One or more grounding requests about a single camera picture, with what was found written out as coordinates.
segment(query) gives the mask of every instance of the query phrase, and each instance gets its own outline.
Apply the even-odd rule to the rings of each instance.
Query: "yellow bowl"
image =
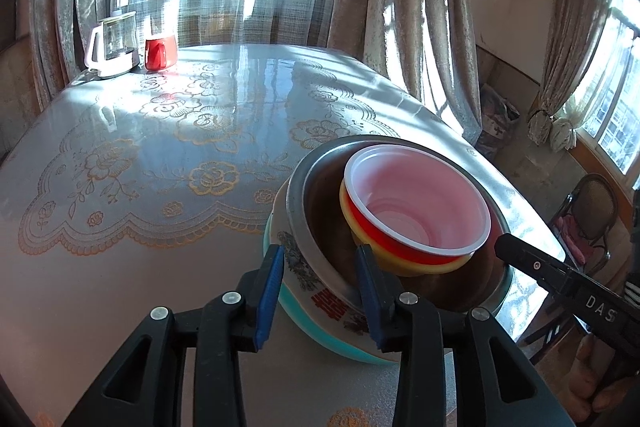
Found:
[[[425,274],[440,274],[440,273],[449,273],[453,272],[453,270],[457,270],[461,266],[463,266],[473,254],[463,255],[462,257],[458,257],[451,263],[446,264],[420,264],[420,263],[412,263],[412,261],[408,261],[406,259],[401,259],[397,255],[394,255],[391,251],[386,250],[381,247],[373,238],[371,238],[367,233],[362,229],[362,227],[358,224],[356,219],[353,217],[349,209],[349,205],[347,202],[347,191],[344,186],[344,181],[340,184],[340,208],[342,209],[342,214],[344,215],[344,219],[346,219],[349,228],[351,229],[351,235],[353,236],[353,240],[357,245],[370,245],[373,254],[376,256],[376,260],[378,261],[378,265],[388,272],[391,272],[395,275],[399,275],[401,277],[418,277],[419,275]]]

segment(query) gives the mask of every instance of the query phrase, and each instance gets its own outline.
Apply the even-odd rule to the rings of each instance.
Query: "kettle handle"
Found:
[[[94,60],[94,48],[95,48],[95,38],[100,35],[100,40],[98,41],[98,51],[97,58],[98,60]],[[91,37],[89,38],[89,45],[86,48],[86,53],[84,54],[84,64],[87,68],[91,70],[98,70],[100,68],[101,63],[104,61],[104,33],[102,29],[102,25],[96,26],[91,31]]]

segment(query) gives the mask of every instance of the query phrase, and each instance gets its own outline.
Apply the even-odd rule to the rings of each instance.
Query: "red mug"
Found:
[[[178,61],[178,45],[175,35],[151,36],[145,44],[145,68],[160,71],[170,68]]]

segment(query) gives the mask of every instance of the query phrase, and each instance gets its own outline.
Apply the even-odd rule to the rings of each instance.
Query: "triangular cutout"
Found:
[[[529,378],[518,367],[504,346],[496,338],[489,341],[491,354],[494,357],[495,372],[498,376],[500,398],[504,403],[532,398],[536,393]]]
[[[104,396],[129,403],[138,402],[150,347],[151,338],[140,339],[129,358],[104,388]]]

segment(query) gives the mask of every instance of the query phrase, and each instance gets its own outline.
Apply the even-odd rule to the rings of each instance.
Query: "chair backrest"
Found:
[[[618,217],[618,200],[609,182],[600,174],[587,174],[575,186],[570,211],[584,237],[601,238]]]

